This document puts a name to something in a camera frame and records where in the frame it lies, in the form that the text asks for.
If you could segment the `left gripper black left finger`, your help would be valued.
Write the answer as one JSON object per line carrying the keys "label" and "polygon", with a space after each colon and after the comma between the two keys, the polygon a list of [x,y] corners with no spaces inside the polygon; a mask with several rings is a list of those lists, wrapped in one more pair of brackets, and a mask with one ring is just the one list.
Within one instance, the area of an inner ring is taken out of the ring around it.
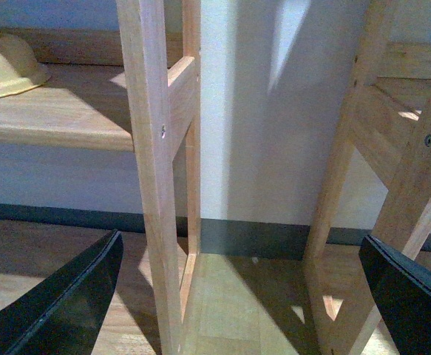
{"label": "left gripper black left finger", "polygon": [[122,259],[114,230],[0,310],[0,354],[91,354]]}

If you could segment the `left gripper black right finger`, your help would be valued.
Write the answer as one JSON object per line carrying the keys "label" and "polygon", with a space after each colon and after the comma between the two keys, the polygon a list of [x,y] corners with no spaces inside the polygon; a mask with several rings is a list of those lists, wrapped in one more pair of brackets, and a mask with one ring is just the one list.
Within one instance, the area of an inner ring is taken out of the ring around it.
{"label": "left gripper black right finger", "polygon": [[359,258],[398,352],[431,354],[431,271],[371,235]]}

